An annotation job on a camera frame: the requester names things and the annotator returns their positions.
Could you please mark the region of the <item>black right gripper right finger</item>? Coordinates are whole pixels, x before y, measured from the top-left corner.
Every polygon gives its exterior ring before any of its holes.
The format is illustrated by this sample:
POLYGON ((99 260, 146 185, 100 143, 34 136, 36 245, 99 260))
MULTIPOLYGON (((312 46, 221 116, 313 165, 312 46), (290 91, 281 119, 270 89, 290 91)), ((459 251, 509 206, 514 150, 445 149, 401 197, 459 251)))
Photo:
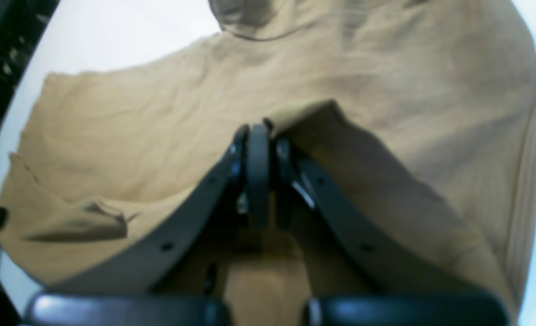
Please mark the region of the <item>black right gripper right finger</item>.
POLYGON ((376 227, 328 172, 287 138, 276 139, 281 180, 322 219, 373 294, 312 298, 309 313, 504 313, 503 303, 430 265, 376 227))

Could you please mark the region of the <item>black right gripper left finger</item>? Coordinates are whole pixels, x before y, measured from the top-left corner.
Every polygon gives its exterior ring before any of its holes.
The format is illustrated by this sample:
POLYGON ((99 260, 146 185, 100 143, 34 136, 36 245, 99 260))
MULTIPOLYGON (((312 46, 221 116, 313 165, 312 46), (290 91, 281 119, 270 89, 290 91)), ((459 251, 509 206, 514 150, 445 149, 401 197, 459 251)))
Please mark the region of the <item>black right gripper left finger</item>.
POLYGON ((123 252, 53 286, 67 293, 144 293, 187 254, 224 202, 234 206, 244 184, 249 126, 241 126, 222 159, 156 229, 123 252))

